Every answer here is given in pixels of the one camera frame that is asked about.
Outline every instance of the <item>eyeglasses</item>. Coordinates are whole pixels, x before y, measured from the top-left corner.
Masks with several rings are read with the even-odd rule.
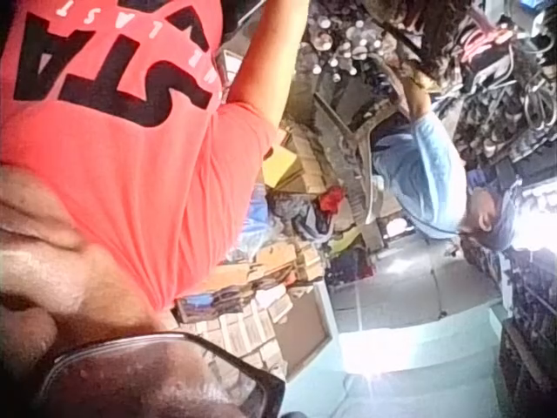
[[[87,344],[41,367],[41,412],[64,416],[278,416],[285,383],[192,334]]]

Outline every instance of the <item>ear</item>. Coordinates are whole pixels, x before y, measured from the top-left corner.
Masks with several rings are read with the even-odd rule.
[[[491,217],[487,213],[482,213],[478,218],[478,226],[484,233],[489,233],[493,228]]]

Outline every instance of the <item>person in light blue shirt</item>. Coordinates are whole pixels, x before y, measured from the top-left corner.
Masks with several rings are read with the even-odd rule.
[[[463,162],[423,84],[416,78],[401,82],[408,118],[397,113],[371,133],[373,170],[430,238],[468,234],[492,250],[508,248],[514,234],[511,199],[493,188],[467,190]]]

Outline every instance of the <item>red sleeve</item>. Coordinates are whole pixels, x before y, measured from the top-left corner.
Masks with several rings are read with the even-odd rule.
[[[182,230],[184,256],[191,258],[187,273],[194,281],[205,279],[236,242],[277,131],[245,104],[225,104],[212,116]]]

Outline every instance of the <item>forearm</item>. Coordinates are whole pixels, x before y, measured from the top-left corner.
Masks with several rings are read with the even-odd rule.
[[[408,103],[410,120],[415,122],[431,111],[432,100],[429,97],[429,93],[410,78],[402,78],[401,82],[404,87],[406,102]]]
[[[250,105],[279,126],[286,106],[309,0],[268,0],[228,102]]]

